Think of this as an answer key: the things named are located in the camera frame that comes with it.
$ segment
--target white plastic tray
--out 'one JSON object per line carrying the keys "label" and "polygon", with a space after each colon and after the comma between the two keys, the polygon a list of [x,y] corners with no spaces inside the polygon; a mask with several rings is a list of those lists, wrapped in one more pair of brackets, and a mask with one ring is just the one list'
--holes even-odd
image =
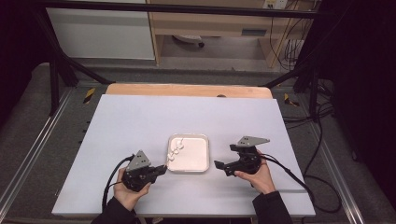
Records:
{"label": "white plastic tray", "polygon": [[168,169],[200,174],[209,168],[209,143],[203,134],[174,134],[168,143]]}

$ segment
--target metal rail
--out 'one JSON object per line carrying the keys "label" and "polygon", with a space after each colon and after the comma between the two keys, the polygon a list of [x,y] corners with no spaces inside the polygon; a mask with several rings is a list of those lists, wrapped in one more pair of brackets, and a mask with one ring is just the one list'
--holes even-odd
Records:
{"label": "metal rail", "polygon": [[333,16],[332,13],[328,13],[328,12],[248,8],[248,7],[204,7],[204,6],[110,3],[110,2],[88,2],[88,1],[66,1],[66,0],[35,0],[32,1],[31,4],[33,4],[33,6],[55,7],[55,8],[111,10],[111,11],[194,13],[194,14],[215,14],[215,15],[235,15],[235,16],[274,17],[274,18],[322,19]]}
{"label": "metal rail", "polygon": [[67,88],[64,95],[61,98],[61,103],[58,110],[55,114],[48,118],[46,124],[38,135],[37,139],[33,143],[30,148],[28,154],[25,159],[21,163],[20,168],[17,173],[14,175],[12,180],[9,182],[6,191],[0,198],[0,223],[2,223],[3,219],[6,217],[6,214],[17,197],[21,187],[23,186],[24,181],[35,165],[35,161],[40,155],[41,150],[44,145],[47,143],[47,140],[50,137],[52,130],[54,129],[56,123],[59,120],[59,117],[64,112],[64,109],[68,103],[71,93],[73,92],[73,88]]}

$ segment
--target white cabinet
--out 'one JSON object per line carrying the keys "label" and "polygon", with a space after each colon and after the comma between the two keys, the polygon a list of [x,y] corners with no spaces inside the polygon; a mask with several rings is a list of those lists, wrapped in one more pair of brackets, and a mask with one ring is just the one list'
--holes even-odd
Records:
{"label": "white cabinet", "polygon": [[63,8],[47,11],[58,41],[69,57],[154,60],[147,12]]}

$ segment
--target white tabletop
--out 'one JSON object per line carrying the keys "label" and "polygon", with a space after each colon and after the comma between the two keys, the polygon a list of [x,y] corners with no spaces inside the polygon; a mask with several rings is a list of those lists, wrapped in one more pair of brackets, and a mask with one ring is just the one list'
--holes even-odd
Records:
{"label": "white tabletop", "polygon": [[[152,166],[164,164],[168,140],[175,133],[206,135],[210,167],[197,175],[168,170],[159,176],[135,208],[142,217],[254,216],[251,201],[258,192],[247,181],[226,176],[213,162],[238,160],[229,145],[244,135],[270,139],[257,148],[302,179],[276,100],[103,95],[52,213],[100,214],[103,190],[115,166],[139,149]],[[269,162],[269,166],[290,214],[314,216],[306,191],[277,165]]]}

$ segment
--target black wire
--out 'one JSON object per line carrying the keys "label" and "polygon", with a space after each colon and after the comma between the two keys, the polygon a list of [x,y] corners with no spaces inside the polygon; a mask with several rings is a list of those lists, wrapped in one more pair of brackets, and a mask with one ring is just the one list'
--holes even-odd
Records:
{"label": "black wire", "polygon": [[320,211],[322,211],[322,212],[325,212],[325,213],[336,213],[336,212],[338,212],[338,211],[341,209],[341,206],[342,206],[342,203],[341,203],[341,196],[340,196],[340,193],[338,193],[338,190],[337,190],[331,183],[329,183],[329,182],[327,182],[326,180],[321,179],[321,178],[319,178],[319,177],[317,177],[317,176],[314,176],[314,175],[305,175],[305,176],[304,176],[304,179],[307,179],[307,178],[315,179],[315,180],[320,181],[320,182],[326,184],[327,186],[329,186],[329,187],[332,189],[332,191],[334,191],[334,193],[335,193],[335,195],[336,195],[336,197],[337,197],[337,200],[338,200],[337,207],[334,208],[334,209],[324,209],[324,208],[322,208],[322,207],[317,206],[316,204],[314,204],[314,206],[315,206],[318,210],[320,210]]}
{"label": "black wire", "polygon": [[288,68],[285,68],[285,67],[284,67],[284,66],[287,66],[287,65],[286,65],[286,64],[283,64],[283,63],[280,61],[279,57],[277,57],[277,54],[276,54],[276,52],[274,51],[274,47],[273,47],[273,45],[272,45],[272,30],[273,30],[273,27],[274,27],[274,17],[271,18],[270,47],[271,47],[272,52],[275,54],[275,57],[276,57],[277,61],[279,62],[279,65],[280,65],[283,69],[288,70]]}
{"label": "black wire", "polygon": [[131,161],[133,158],[134,158],[134,155],[132,155],[132,156],[130,156],[130,157],[127,157],[127,158],[123,159],[122,161],[120,161],[120,163],[116,166],[116,168],[115,168],[115,169],[113,170],[113,172],[111,173],[111,176],[110,176],[110,178],[108,179],[107,184],[106,184],[106,187],[105,187],[105,190],[104,190],[104,192],[103,192],[102,212],[105,211],[105,208],[106,208],[106,206],[107,206],[107,194],[108,194],[108,190],[110,189],[111,186],[113,186],[113,185],[115,185],[115,184],[118,184],[118,183],[115,183],[115,184],[110,185],[110,182],[111,182],[111,180],[113,179],[114,174],[117,172],[117,170],[120,168],[120,166],[122,166],[123,163],[125,163],[126,161]]}
{"label": "black wire", "polygon": [[309,198],[311,199],[311,202],[312,203],[315,202],[315,197],[314,197],[314,193],[312,192],[312,190],[302,180],[300,180],[289,168],[285,167],[282,163],[280,163],[277,159],[275,159],[272,156],[267,157],[264,154],[260,154],[260,157],[280,166],[294,181],[296,181],[301,187],[303,187],[306,190],[306,192],[309,195]]}
{"label": "black wire", "polygon": [[116,183],[114,183],[114,184],[111,184],[109,187],[112,187],[112,186],[114,186],[114,185],[116,185],[116,184],[120,184],[120,183],[122,183],[122,181],[119,181],[119,182],[116,182]]}
{"label": "black wire", "polygon": [[[320,105],[320,106],[318,107],[318,113],[317,113],[317,117],[316,117],[316,118],[313,118],[313,117],[302,117],[302,118],[297,118],[297,117],[283,117],[286,124],[288,124],[288,123],[298,123],[298,122],[301,122],[301,124],[299,124],[299,125],[297,125],[297,126],[294,126],[294,127],[289,127],[288,129],[290,129],[290,128],[295,128],[295,127],[304,125],[304,124],[306,124],[306,123],[308,123],[308,122],[310,122],[310,121],[313,121],[314,119],[316,119],[316,120],[318,121],[318,126],[319,126],[319,131],[320,131],[319,140],[318,140],[318,145],[317,145],[317,147],[315,148],[314,154],[313,154],[313,156],[311,157],[309,163],[307,164],[307,166],[306,166],[305,169],[304,169],[303,178],[304,178],[304,179],[306,179],[306,178],[311,178],[311,179],[315,179],[315,180],[317,180],[317,181],[320,181],[320,182],[326,184],[327,186],[329,186],[329,187],[334,191],[334,193],[335,193],[335,195],[336,195],[336,197],[337,197],[337,201],[338,201],[337,207],[334,208],[334,209],[325,209],[325,208],[322,208],[322,207],[318,206],[317,204],[315,204],[315,201],[312,201],[312,204],[314,205],[315,208],[317,208],[318,210],[320,210],[320,211],[322,211],[322,212],[326,212],[326,213],[336,213],[336,212],[338,212],[338,211],[341,209],[341,206],[342,206],[341,196],[340,196],[340,194],[338,193],[337,189],[335,189],[335,187],[334,187],[331,183],[329,183],[329,182],[327,182],[327,181],[325,181],[325,180],[323,180],[323,179],[321,179],[321,178],[319,178],[319,177],[317,177],[317,176],[308,175],[307,172],[308,172],[308,170],[309,170],[309,168],[310,168],[310,166],[311,166],[313,160],[315,159],[315,157],[316,157],[317,154],[318,154],[318,150],[320,149],[320,145],[321,145],[322,138],[323,138],[323,128],[322,128],[320,119],[322,119],[322,118],[324,118],[324,117],[330,115],[332,112],[333,112],[333,108],[332,108],[331,103],[330,103],[330,102],[326,102],[326,103],[324,103],[324,104],[322,104],[322,105]],[[313,192],[311,191],[310,193],[312,193],[312,195],[310,195],[310,197],[314,199],[315,196],[314,196]]]}

